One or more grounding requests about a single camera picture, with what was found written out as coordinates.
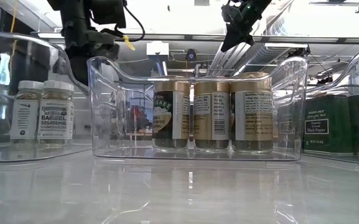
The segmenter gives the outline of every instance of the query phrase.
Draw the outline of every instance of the shelf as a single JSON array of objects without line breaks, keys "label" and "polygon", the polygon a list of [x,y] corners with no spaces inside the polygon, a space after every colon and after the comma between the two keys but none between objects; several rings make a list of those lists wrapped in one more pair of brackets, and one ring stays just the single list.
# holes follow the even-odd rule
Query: shelf
[{"label": "shelf", "polygon": [[122,163],[89,151],[0,165],[0,223],[359,223],[359,165]]}]

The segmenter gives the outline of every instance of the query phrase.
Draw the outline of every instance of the clear acrylic organizer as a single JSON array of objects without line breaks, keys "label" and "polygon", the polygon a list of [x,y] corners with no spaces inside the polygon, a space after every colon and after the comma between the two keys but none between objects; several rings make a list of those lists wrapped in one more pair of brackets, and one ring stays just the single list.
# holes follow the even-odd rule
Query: clear acrylic organizer
[{"label": "clear acrylic organizer", "polygon": [[[120,69],[118,63],[107,58],[91,58],[88,60],[88,79],[93,154],[112,159],[299,160],[304,124],[307,68],[307,60],[292,57],[265,75],[178,77],[165,75],[166,72],[161,69],[157,76],[145,77],[141,74],[128,75]],[[237,88],[243,88],[243,90],[248,90],[247,86],[251,86],[250,88],[259,86],[261,82],[271,84],[265,88],[269,93],[269,107],[273,117],[270,122],[265,123],[272,127],[269,138],[271,141],[264,145],[264,150],[259,150],[262,144],[248,144],[248,141],[243,145],[237,144],[235,148],[232,146],[234,144],[232,140],[229,141],[229,147],[226,150],[199,151],[195,149],[193,143],[193,111],[196,94],[194,84],[202,82],[236,83]],[[154,104],[157,102],[157,97],[154,96],[156,90],[161,90],[162,85],[167,86],[170,83],[186,83],[190,88],[189,143],[184,148],[162,150],[160,147],[153,147],[152,143],[157,136],[153,134],[153,112]]]},{"label": "clear acrylic organizer", "polygon": [[[34,125],[35,130],[38,129],[38,125],[34,124],[38,123],[38,118],[19,120],[22,113],[14,112],[19,82],[24,80],[41,83],[55,80],[74,86],[74,119],[71,124],[68,123],[73,128],[71,144],[46,149],[40,147],[38,137],[32,138],[34,144],[30,142],[18,146],[12,143],[17,142],[12,140],[11,135],[14,119],[17,118],[21,124],[30,123],[29,126]],[[89,98],[84,94],[88,92],[87,88],[74,79],[67,55],[59,46],[26,35],[0,32],[0,162],[31,161],[90,150],[91,123],[85,119],[90,114]]]}]

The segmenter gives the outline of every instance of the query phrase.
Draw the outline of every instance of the clear plastic bin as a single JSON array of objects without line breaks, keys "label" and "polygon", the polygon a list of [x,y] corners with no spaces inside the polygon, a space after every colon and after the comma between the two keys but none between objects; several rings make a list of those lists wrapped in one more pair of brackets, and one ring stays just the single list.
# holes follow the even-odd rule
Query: clear plastic bin
[{"label": "clear plastic bin", "polygon": [[[307,90],[304,152],[359,162],[359,53],[333,79]],[[311,131],[311,122],[320,133]]]},{"label": "clear plastic bin", "polygon": [[[75,86],[72,94],[74,120],[67,123],[68,127],[73,127],[71,144],[53,149],[39,147],[37,137],[39,109],[33,109],[29,106],[30,103],[23,103],[24,106],[30,108],[27,112],[34,115],[31,118],[26,117],[26,110],[14,111],[19,83],[24,80],[41,83],[56,80]],[[86,86],[73,78],[70,62],[60,47],[26,35],[0,32],[0,161],[45,159],[90,150],[90,121],[88,124],[84,123],[90,113],[89,99],[82,91],[86,89]],[[36,133],[34,134],[32,130],[32,134],[26,137],[14,137],[11,135],[14,120],[21,127],[22,125],[32,126]],[[21,129],[20,134],[25,133],[26,131]],[[26,142],[26,144],[18,146],[17,142]]]},{"label": "clear plastic bin", "polygon": [[[93,123],[93,154],[98,157],[110,158],[299,160],[301,156],[302,125],[304,123],[307,67],[307,60],[293,57],[283,61],[271,73],[265,75],[239,74],[234,77],[178,77],[164,75],[166,72],[161,69],[159,75],[145,77],[141,74],[128,75],[119,68],[119,64],[107,58],[91,58],[88,61],[88,78],[92,108],[91,120]],[[232,107],[237,105],[238,95],[234,92],[230,93],[231,101],[236,103],[229,103],[231,105],[231,125],[226,130],[229,131],[229,139],[231,140],[229,140],[228,147],[224,150],[199,151],[194,147],[195,125],[193,112],[199,110],[195,109],[195,95],[197,93],[194,91],[194,84],[200,82],[230,82],[231,92],[235,89],[232,84],[237,83],[237,90],[239,88],[245,90],[239,91],[239,99],[248,100],[242,102],[241,106],[236,107],[240,109],[245,107],[241,111],[245,113],[245,117],[244,114],[239,116],[241,121],[236,120],[233,122],[232,118],[237,118],[237,112],[235,111],[238,110],[232,110]],[[177,139],[175,131],[172,130],[173,133],[170,133],[164,141],[160,142],[163,145],[168,142],[166,145],[171,144],[174,146],[174,148],[169,148],[168,150],[156,147],[156,142],[154,142],[153,147],[152,143],[153,139],[161,138],[161,136],[156,135],[162,128],[159,122],[167,124],[171,121],[164,121],[161,118],[160,109],[155,109],[156,105],[161,103],[158,100],[163,98],[163,96],[157,96],[156,94],[164,89],[161,87],[161,83],[164,83],[164,86],[172,86],[170,83],[186,83],[190,88],[189,140],[186,140],[185,143],[183,141],[179,143],[172,141]],[[253,93],[259,92],[254,91],[254,89],[261,87],[260,83],[270,84],[263,87],[265,92],[262,95],[253,95]],[[173,99],[176,99],[175,94],[179,94],[180,99],[183,96],[184,100],[178,104],[180,106],[176,103],[174,104],[177,108],[184,108],[184,110],[176,113],[176,115],[175,112],[169,113],[168,118],[172,117],[173,127],[174,123],[178,122],[174,118],[176,119],[178,114],[186,114],[187,112],[184,111],[188,110],[185,105],[187,90],[183,90],[182,84],[178,87],[178,90],[182,92],[173,93]],[[258,117],[259,112],[262,112],[262,110],[253,111],[253,104],[259,109],[261,109],[262,105],[267,106],[268,112],[271,113],[269,115],[270,120],[259,120],[267,117]],[[250,121],[250,117],[247,116],[249,113],[254,112],[257,114],[253,114],[252,118],[254,120]],[[158,113],[158,118],[154,118],[154,113]],[[187,136],[188,131],[185,130],[188,125],[187,118],[179,119],[179,123],[182,123],[182,137]],[[244,130],[244,137],[242,134],[236,135],[236,133],[239,133],[237,127],[239,130]],[[208,128],[202,131],[212,132]],[[239,139],[246,141],[241,141],[241,144],[233,147],[234,143],[238,143],[234,141]]]}]

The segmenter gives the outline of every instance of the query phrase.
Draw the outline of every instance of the gold metal lid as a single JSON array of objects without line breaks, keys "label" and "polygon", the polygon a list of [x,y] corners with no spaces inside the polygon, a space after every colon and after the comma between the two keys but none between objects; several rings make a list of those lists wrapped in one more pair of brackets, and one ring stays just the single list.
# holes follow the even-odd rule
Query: gold metal lid
[{"label": "gold metal lid", "polygon": [[[241,73],[237,75],[237,77],[241,78],[261,78],[265,77],[266,75],[269,75],[268,73],[264,72],[246,72]],[[258,90],[258,89],[266,89],[271,90],[272,89],[272,78],[267,78],[265,80],[261,81],[238,81],[238,82],[232,82],[230,83],[230,91],[236,92],[236,91],[246,91],[246,90]]]},{"label": "gold metal lid", "polygon": [[194,95],[212,93],[215,91],[229,93],[230,84],[228,82],[198,82],[194,85]]},{"label": "gold metal lid", "polygon": [[154,92],[161,91],[181,91],[185,94],[190,94],[190,83],[188,82],[175,82],[175,81],[163,81],[154,83]]}]

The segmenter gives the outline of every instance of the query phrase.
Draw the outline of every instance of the white plastic lid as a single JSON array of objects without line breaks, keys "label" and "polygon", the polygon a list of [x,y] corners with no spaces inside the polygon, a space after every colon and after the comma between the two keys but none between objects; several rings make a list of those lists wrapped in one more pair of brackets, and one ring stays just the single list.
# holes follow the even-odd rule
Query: white plastic lid
[{"label": "white plastic lid", "polygon": [[19,90],[22,89],[42,90],[44,88],[44,84],[42,82],[24,80],[19,82],[18,88]]},{"label": "white plastic lid", "polygon": [[55,80],[48,80],[44,82],[44,89],[52,88],[58,90],[66,90],[70,92],[74,92],[74,86],[70,83],[60,82]]}]

